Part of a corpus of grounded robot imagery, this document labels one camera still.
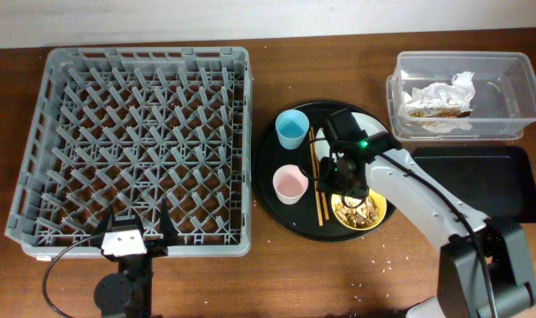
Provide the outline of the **food scraps and rice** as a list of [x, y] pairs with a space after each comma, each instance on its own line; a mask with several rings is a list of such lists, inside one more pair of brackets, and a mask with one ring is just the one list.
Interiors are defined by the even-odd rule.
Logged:
[[371, 196], [359, 200], [334, 195], [332, 208], [341, 222], [356, 229], [373, 226], [379, 219], [379, 206]]

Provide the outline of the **pink plastic cup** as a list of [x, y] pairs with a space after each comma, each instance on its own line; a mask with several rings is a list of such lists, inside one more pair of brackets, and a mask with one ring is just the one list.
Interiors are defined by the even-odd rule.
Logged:
[[286, 164], [273, 176], [273, 187], [278, 200], [286, 205], [297, 203], [308, 189], [309, 179], [297, 165]]

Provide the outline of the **foil paper wrapper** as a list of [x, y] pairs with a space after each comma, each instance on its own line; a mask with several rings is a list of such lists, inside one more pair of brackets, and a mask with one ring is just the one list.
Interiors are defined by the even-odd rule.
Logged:
[[431, 133], [450, 133], [453, 130], [472, 129], [466, 120], [472, 113], [471, 101], [475, 96], [472, 82], [474, 72], [460, 72], [451, 84], [435, 82], [424, 88], [403, 92], [400, 112], [410, 118], [418, 118], [417, 126]]

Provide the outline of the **wooden chopstick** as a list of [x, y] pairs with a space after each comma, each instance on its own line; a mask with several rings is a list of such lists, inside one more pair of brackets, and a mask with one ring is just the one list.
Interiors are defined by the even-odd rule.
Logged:
[[309, 147], [310, 147], [310, 156], [311, 156], [311, 164], [312, 164], [312, 171], [313, 171], [313, 190], [314, 190], [314, 197], [315, 197], [315, 207], [316, 207], [316, 212], [317, 212], [317, 221], [318, 221], [318, 225], [320, 227], [322, 227], [323, 225], [323, 215], [322, 215], [322, 211], [321, 211], [321, 198], [320, 198], [320, 194], [319, 194], [319, 191], [318, 191], [318, 183], [317, 183], [317, 179], [319, 177], [319, 172], [318, 172], [318, 168], [317, 168], [317, 165], [318, 165], [318, 160], [317, 160], [317, 157], [316, 157], [316, 154], [315, 154], [315, 150], [314, 150], [314, 143], [315, 143], [315, 135], [314, 135], [314, 131], [313, 131], [313, 128], [310, 127], [310, 130], [309, 130]]
[[[312, 157], [312, 166], [313, 166], [313, 176], [315, 178], [318, 178], [320, 176], [320, 170], [319, 170], [319, 159], [316, 155], [315, 151], [315, 133], [314, 129], [310, 128], [310, 149], [311, 149], [311, 157]], [[317, 213], [318, 213], [318, 222], [319, 226], [322, 226], [325, 221], [329, 220], [328, 215], [328, 204], [326, 197], [324, 193], [320, 191], [319, 183], [317, 180], [314, 181], [314, 190], [315, 190], [315, 196], [316, 196], [316, 207], [317, 207]]]

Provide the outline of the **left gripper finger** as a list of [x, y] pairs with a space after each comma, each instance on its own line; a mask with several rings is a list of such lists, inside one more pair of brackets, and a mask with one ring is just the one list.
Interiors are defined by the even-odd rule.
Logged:
[[92, 233], [92, 246], [101, 246], [104, 235], [111, 231], [114, 223], [114, 208], [112, 205], [108, 206], [107, 210], [103, 213], [103, 219], [95, 227]]
[[160, 231], [162, 240], [167, 246], [175, 246], [177, 244], [177, 230], [170, 218], [165, 198], [162, 199], [160, 207]]

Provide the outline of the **blue plastic cup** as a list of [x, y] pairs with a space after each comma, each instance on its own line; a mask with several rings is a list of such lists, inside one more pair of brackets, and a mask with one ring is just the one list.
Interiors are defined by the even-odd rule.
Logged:
[[276, 133], [280, 145], [288, 150], [298, 148], [310, 128], [307, 115], [300, 110], [285, 110], [276, 118]]

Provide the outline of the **grey round plate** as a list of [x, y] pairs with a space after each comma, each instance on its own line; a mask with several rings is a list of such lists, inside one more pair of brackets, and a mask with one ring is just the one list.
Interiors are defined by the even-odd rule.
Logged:
[[[357, 122], [359, 128], [361, 130], [365, 130], [366, 133], [369, 136], [372, 136], [379, 132], [386, 132], [386, 127], [377, 119], [374, 117], [371, 117], [369, 115], [363, 114], [361, 112], [353, 112], [352, 116], [354, 117], [355, 121]], [[316, 141], [314, 143], [314, 148], [316, 150], [316, 154], [319, 157], [327, 156], [329, 151], [329, 144], [324, 140], [324, 132], [321, 128], [318, 129], [316, 133], [316, 138], [319, 139], [319, 141]]]

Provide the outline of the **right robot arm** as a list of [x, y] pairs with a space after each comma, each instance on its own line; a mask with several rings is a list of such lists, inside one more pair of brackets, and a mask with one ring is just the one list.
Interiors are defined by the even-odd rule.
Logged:
[[328, 153], [321, 189], [355, 209], [378, 193], [405, 214], [440, 256], [436, 294], [406, 317], [512, 317], [536, 305], [523, 228], [465, 204], [430, 177], [374, 117], [344, 109], [322, 125]]

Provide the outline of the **yellow bowl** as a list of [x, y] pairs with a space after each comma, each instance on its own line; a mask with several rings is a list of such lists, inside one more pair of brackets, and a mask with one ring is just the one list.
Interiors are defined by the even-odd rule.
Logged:
[[[332, 208], [332, 199], [333, 199], [333, 196], [334, 196], [334, 195], [338, 195], [338, 194], [333, 194], [333, 195], [331, 196], [331, 208]], [[378, 204], [378, 206], [379, 206], [380, 213], [379, 213], [379, 219], [378, 219], [377, 223], [375, 223], [373, 226], [370, 226], [370, 227], [367, 227], [367, 228], [363, 228], [363, 229], [352, 228], [352, 227], [346, 225], [345, 223], [341, 222], [341, 221], [337, 218], [335, 212], [333, 211], [333, 213], [334, 213], [335, 217], [337, 218], [337, 220], [339, 221], [339, 223], [341, 223], [342, 225], [344, 225], [346, 228], [349, 228], [349, 229], [351, 229], [351, 230], [355, 230], [355, 231], [368, 231], [368, 230], [370, 230], [370, 229], [373, 229], [373, 228], [377, 227], [377, 226], [383, 221], [383, 219], [385, 218], [385, 215], [386, 215], [386, 212], [387, 212], [387, 201], [386, 201], [386, 199], [385, 199], [383, 196], [381, 196], [380, 194], [374, 192], [373, 190], [370, 190], [370, 191], [369, 191], [367, 197], [368, 197], [368, 196], [371, 196], [371, 197], [375, 200], [375, 202]]]

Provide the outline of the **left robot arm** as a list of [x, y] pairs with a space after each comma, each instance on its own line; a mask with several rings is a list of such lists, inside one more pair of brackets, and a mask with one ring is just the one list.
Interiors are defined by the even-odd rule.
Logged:
[[165, 257], [177, 243], [177, 231], [166, 201], [159, 209], [162, 236], [146, 241], [139, 216], [116, 218], [113, 207], [104, 213], [92, 238], [101, 255], [118, 265], [116, 273], [101, 279], [94, 289], [94, 303], [102, 317], [149, 317], [152, 315], [154, 258]]

